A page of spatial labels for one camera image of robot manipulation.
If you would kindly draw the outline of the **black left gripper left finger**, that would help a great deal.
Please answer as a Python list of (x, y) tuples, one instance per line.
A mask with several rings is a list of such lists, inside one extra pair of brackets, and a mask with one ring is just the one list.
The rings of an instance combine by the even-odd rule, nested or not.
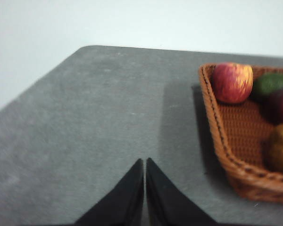
[(138, 159), (116, 186), (83, 214), (75, 225), (140, 226), (143, 199), (143, 160)]

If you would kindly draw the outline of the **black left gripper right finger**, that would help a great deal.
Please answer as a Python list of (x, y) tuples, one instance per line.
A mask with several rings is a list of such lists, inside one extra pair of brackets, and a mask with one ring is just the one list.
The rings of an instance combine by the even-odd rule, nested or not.
[(146, 161), (150, 216), (162, 226), (216, 226), (217, 222), (185, 196), (151, 159)]

